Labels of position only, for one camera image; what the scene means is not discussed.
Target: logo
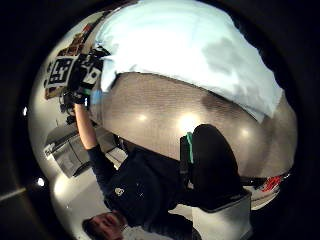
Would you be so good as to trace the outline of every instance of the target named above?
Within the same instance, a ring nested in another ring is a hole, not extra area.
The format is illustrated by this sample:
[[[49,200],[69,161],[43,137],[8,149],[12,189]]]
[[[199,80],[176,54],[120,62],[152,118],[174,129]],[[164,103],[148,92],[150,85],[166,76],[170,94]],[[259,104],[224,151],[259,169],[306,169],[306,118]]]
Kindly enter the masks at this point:
[[[124,193],[124,190],[121,188],[115,188],[114,192],[120,197]]]

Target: man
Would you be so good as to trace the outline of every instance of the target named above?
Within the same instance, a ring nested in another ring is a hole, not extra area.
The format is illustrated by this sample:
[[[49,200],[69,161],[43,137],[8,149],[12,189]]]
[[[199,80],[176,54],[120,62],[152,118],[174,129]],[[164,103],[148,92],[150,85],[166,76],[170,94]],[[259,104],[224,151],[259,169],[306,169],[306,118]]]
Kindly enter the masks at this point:
[[[81,141],[111,210],[83,221],[92,239],[123,239],[126,226],[142,226],[175,240],[200,239],[191,221],[168,210],[181,203],[210,212],[245,195],[232,150],[215,127],[200,125],[194,130],[189,146],[194,163],[188,174],[193,189],[189,189],[182,184],[178,161],[145,149],[134,149],[117,171],[100,149],[83,106],[83,91],[75,91],[72,99]]]

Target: man's hair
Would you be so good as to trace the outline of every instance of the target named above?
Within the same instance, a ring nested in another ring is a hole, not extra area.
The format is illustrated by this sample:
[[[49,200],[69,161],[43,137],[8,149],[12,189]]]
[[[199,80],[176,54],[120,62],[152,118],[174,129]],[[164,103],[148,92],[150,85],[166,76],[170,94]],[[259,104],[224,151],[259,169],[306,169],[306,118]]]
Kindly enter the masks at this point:
[[[93,224],[91,222],[92,218],[84,219],[82,221],[82,229],[83,231],[92,239],[92,240],[105,240],[104,237],[99,235],[95,228],[93,227]]]

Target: dark jacket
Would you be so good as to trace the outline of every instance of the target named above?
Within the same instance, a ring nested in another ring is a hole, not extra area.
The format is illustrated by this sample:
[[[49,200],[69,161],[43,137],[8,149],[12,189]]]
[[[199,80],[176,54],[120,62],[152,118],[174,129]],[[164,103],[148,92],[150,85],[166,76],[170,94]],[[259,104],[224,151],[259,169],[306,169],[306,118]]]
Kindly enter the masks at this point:
[[[181,188],[178,161],[135,149],[116,171],[99,145],[88,153],[106,206],[120,211],[130,227],[142,226],[175,240],[191,239],[192,222],[168,213],[176,207]]]

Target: man's arm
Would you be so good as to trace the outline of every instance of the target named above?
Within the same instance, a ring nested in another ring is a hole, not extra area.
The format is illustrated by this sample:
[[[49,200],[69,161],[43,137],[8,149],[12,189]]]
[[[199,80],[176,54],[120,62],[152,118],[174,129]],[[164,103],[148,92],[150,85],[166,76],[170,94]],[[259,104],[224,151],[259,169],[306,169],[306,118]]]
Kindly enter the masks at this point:
[[[90,158],[92,170],[103,193],[110,178],[116,172],[113,164],[105,158],[98,143],[88,112],[83,105],[74,104],[80,139]]]
[[[170,237],[174,240],[192,239],[192,222],[177,214],[165,213],[149,226],[142,227],[145,231]]]
[[[88,112],[82,104],[74,104],[77,125],[81,142],[86,150],[98,145],[96,133],[93,129]]]

